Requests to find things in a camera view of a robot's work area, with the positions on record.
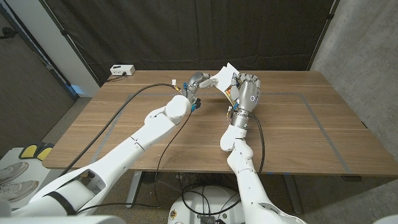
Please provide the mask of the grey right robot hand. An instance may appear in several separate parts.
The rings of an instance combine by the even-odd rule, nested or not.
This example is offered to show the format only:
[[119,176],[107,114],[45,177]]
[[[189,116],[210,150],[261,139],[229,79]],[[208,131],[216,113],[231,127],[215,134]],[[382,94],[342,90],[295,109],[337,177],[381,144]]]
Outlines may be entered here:
[[231,125],[246,129],[261,95],[261,80],[249,73],[239,73],[235,80],[231,89],[234,103]]

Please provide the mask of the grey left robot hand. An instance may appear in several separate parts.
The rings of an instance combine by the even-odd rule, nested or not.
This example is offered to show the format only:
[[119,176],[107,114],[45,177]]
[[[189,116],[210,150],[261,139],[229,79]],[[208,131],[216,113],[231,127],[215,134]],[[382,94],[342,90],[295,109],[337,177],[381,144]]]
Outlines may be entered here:
[[192,103],[198,89],[209,88],[211,86],[215,86],[217,83],[218,79],[212,77],[210,74],[196,72],[187,83],[184,83],[182,95]]

